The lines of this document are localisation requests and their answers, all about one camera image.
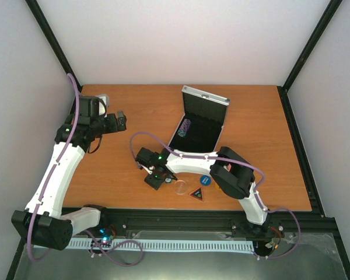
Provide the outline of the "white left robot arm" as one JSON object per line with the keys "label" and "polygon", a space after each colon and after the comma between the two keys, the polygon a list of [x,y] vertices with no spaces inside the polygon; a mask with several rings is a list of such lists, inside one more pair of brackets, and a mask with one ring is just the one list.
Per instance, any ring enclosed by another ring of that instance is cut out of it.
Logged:
{"label": "white left robot arm", "polygon": [[71,238],[86,229],[105,234],[110,221],[103,207],[87,204],[62,214],[65,194],[74,172],[93,141],[103,135],[125,131],[127,118],[122,111],[108,113],[109,97],[80,96],[75,112],[67,116],[55,136],[52,157],[39,187],[22,211],[16,210],[11,222],[29,245],[63,250]]}

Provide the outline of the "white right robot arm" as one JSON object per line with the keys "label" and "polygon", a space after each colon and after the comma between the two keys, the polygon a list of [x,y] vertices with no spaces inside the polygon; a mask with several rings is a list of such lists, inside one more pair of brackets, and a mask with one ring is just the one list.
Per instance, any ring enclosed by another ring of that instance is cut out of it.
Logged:
{"label": "white right robot arm", "polygon": [[[265,179],[264,174],[226,146],[209,153],[170,148],[157,153],[141,148],[134,160],[140,169],[148,172],[145,181],[156,190],[167,178],[176,180],[178,173],[209,176],[224,194],[239,201],[250,223],[263,225],[266,221],[268,208],[257,191]],[[261,173],[259,182],[256,182],[254,172]]]}

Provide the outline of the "aluminium poker case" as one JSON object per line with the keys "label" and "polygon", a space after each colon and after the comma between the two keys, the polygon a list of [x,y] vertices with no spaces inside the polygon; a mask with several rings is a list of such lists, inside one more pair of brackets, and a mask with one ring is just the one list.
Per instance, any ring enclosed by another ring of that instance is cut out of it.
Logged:
{"label": "aluminium poker case", "polygon": [[[184,114],[169,147],[183,152],[207,153],[214,151],[221,136],[230,99],[184,85],[182,90]],[[184,138],[177,130],[184,119],[191,126]]]}

